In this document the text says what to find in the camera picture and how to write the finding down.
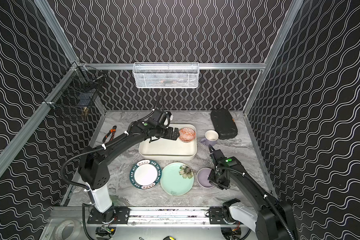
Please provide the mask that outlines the white plate green rim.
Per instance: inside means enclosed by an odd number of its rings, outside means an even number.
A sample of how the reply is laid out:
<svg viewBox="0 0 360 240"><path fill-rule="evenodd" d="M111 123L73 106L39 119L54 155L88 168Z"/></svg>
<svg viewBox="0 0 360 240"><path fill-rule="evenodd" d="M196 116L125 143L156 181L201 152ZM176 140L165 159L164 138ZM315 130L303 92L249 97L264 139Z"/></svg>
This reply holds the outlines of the white plate green rim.
<svg viewBox="0 0 360 240"><path fill-rule="evenodd" d="M141 160L130 170L131 184L140 190L148 190L160 183L162 177L161 166L153 160Z"/></svg>

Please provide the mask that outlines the lavender bowl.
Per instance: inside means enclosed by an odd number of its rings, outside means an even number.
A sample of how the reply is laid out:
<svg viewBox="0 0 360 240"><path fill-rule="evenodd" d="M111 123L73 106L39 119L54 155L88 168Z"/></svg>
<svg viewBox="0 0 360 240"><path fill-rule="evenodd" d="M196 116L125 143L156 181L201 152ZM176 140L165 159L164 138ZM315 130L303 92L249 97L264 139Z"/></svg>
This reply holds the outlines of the lavender bowl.
<svg viewBox="0 0 360 240"><path fill-rule="evenodd" d="M202 168L198 171L197 181L202 188L211 189L214 187L214 185L211 184L209 181L209 176L211 174L211 171L212 169L210 168Z"/></svg>

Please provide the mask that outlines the red patterned bowl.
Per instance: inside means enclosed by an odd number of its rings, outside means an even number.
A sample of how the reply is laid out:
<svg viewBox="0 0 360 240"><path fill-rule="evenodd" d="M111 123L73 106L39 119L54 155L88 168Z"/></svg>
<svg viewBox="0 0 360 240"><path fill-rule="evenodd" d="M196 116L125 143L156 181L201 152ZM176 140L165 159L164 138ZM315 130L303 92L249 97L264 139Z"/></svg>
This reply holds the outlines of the red patterned bowl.
<svg viewBox="0 0 360 240"><path fill-rule="evenodd" d="M189 143L196 138L196 132L192 128L182 128L179 130L179 139L183 143Z"/></svg>

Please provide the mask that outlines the cream plastic bin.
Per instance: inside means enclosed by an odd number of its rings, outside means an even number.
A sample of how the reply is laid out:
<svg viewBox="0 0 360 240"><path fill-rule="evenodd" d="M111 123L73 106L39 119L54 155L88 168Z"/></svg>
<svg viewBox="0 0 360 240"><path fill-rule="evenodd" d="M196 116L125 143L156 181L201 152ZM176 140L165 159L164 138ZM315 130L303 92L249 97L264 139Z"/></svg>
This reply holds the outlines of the cream plastic bin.
<svg viewBox="0 0 360 240"><path fill-rule="evenodd" d="M145 140L139 145L139 153L148 160L155 161L191 161L197 154L197 138L189 143L159 139L157 141Z"/></svg>

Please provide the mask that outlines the mint green flower plate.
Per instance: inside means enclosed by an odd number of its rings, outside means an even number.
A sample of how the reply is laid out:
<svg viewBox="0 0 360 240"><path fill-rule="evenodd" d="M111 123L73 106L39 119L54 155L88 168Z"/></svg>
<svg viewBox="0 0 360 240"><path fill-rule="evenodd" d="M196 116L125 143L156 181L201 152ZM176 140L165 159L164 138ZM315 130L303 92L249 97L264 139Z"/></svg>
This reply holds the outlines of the mint green flower plate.
<svg viewBox="0 0 360 240"><path fill-rule="evenodd" d="M168 195L182 196L192 189L194 179L194 171L191 167L176 162L164 167L160 184Z"/></svg>

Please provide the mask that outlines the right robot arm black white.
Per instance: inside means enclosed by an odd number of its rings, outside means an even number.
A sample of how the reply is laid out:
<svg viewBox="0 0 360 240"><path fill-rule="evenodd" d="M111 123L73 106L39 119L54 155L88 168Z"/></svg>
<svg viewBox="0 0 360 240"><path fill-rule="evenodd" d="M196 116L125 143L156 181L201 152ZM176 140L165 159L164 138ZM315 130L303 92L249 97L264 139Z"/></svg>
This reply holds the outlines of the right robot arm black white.
<svg viewBox="0 0 360 240"><path fill-rule="evenodd" d="M223 204L223 220L240 222L259 240L296 240L298 238L292 206L276 199L250 176L236 157L225 157L221 150L208 146L214 164L208 181L220 190L227 190L231 181L249 200L254 210L233 199Z"/></svg>

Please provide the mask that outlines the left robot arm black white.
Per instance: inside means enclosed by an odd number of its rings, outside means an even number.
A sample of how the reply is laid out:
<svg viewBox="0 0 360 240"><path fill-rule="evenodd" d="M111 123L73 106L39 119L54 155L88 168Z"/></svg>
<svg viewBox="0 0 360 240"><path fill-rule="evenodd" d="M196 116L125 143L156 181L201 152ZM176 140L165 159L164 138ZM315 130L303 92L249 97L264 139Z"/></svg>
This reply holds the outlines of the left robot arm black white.
<svg viewBox="0 0 360 240"><path fill-rule="evenodd" d="M112 141L80 153L63 163L60 175L69 185L85 189L89 193L91 204L101 213L107 213L113 208L113 202L108 192L110 173L108 165L119 155L131 147L146 141L166 139L176 141L180 136L179 129L170 127L173 119L170 111L154 108L150 114L129 124L124 133ZM73 160L79 159L78 173L82 184L66 177L66 167Z"/></svg>

